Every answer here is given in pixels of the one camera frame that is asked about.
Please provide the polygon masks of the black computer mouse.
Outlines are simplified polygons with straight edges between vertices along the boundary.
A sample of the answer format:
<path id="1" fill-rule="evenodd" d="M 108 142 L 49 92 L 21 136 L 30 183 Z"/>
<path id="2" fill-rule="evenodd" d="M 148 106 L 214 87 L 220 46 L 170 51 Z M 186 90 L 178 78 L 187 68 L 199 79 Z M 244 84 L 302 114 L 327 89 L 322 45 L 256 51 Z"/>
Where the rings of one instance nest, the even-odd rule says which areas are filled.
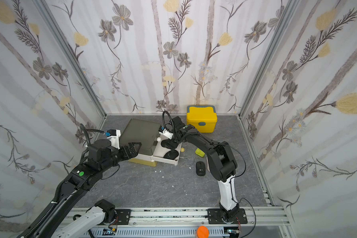
<path id="1" fill-rule="evenodd" d="M 196 174 L 199 177 L 203 177 L 206 175 L 206 166 L 204 162 L 202 161 L 196 162 Z"/>
<path id="2" fill-rule="evenodd" d="M 175 160 L 179 156 L 179 152 L 176 150 L 170 150 L 167 152 L 163 158 L 164 159 L 169 159 L 169 160 Z"/>

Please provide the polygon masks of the white drawer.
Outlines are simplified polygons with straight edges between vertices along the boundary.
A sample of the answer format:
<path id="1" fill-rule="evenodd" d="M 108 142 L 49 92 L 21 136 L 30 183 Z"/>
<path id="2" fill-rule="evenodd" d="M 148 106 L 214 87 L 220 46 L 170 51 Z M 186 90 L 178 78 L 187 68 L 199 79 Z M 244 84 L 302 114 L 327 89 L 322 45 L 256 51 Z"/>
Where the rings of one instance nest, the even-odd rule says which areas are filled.
<path id="1" fill-rule="evenodd" d="M 167 149 L 161 145 L 161 142 L 157 142 L 155 151 L 151 156 L 151 159 L 153 161 L 177 166 L 179 162 L 180 150 L 181 143 L 177 146 L 176 149 Z"/>

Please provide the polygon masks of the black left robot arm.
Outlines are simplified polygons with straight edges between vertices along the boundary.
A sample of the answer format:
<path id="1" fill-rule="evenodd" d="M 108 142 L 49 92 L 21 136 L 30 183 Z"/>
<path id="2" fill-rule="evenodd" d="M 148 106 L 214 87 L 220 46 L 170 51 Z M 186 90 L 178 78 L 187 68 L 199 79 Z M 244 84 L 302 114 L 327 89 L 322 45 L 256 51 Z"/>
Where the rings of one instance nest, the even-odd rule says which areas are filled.
<path id="1" fill-rule="evenodd" d="M 130 142 L 119 149 L 108 139 L 87 145 L 79 164 L 57 186 L 51 202 L 19 238 L 50 238 L 76 203 L 100 180 L 108 169 L 135 158 L 142 143 Z"/>

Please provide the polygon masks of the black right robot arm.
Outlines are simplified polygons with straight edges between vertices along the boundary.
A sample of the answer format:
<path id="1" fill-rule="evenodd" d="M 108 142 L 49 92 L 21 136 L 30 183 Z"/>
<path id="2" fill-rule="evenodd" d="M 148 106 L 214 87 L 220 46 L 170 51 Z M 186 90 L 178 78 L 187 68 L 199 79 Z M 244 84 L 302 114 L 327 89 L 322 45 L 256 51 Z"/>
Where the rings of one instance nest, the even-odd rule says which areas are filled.
<path id="1" fill-rule="evenodd" d="M 188 142 L 205 153 L 209 171 L 218 181 L 220 189 L 220 216 L 224 222 L 231 222 L 237 217 L 240 206 L 236 201 L 235 182 L 237 161 L 232 149 L 225 141 L 217 142 L 201 134 L 194 126 L 185 125 L 179 117 L 170 118 L 166 125 L 159 128 L 159 133 L 166 137 L 162 147 L 173 150 L 182 142 Z"/>

